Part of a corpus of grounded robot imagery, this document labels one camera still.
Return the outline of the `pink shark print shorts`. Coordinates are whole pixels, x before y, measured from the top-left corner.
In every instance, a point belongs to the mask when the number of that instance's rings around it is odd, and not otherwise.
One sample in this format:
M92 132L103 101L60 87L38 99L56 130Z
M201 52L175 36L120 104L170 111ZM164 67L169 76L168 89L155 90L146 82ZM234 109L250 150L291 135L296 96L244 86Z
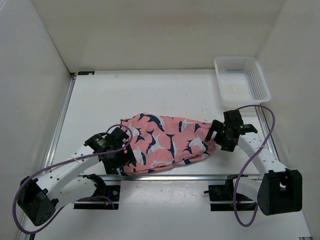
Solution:
M136 159L136 164L118 170L122 176L188 166L207 159L216 150L213 140L205 140L210 123L150 113L140 113L120 123L133 134L130 146Z

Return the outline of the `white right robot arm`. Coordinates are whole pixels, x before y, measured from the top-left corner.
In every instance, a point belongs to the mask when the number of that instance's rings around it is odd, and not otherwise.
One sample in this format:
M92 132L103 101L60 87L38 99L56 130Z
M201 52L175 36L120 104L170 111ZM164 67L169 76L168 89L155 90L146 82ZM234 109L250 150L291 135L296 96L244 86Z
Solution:
M213 139L221 150L233 152L239 147L257 169L261 181L244 174L230 175L224 193L230 200L241 195L257 203L266 216L302 210L303 178L298 170L290 170L265 148L257 129L243 122L239 110L224 112L224 121L213 120L205 140Z

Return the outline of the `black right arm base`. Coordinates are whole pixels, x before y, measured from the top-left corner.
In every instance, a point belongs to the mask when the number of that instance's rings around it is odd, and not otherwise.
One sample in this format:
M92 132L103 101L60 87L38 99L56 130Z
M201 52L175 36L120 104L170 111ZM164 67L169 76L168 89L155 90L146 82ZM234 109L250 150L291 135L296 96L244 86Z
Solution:
M209 185L203 192L209 196L211 212L233 212L233 196L229 194L225 185ZM255 203L250 198L236 194L236 208L238 211L253 211Z

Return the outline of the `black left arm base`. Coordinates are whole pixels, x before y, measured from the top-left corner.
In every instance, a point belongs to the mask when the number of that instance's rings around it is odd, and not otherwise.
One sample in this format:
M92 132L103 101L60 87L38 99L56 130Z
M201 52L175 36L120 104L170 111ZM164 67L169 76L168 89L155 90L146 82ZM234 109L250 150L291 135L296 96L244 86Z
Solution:
M120 203L120 181L107 181L104 190L96 191L92 197L76 201L75 210L118 210Z

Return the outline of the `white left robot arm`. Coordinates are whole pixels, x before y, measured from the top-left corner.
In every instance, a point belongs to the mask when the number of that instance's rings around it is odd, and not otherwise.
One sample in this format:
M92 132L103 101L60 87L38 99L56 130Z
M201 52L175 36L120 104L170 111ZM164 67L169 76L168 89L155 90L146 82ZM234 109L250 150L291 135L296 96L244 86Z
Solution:
M132 130L116 124L111 133L97 133L87 139L74 155L53 164L33 176L24 178L14 199L34 226L41 226L64 206L86 198L100 200L106 185L95 173L84 174L87 169L101 163L106 174L116 175L120 168L135 164Z

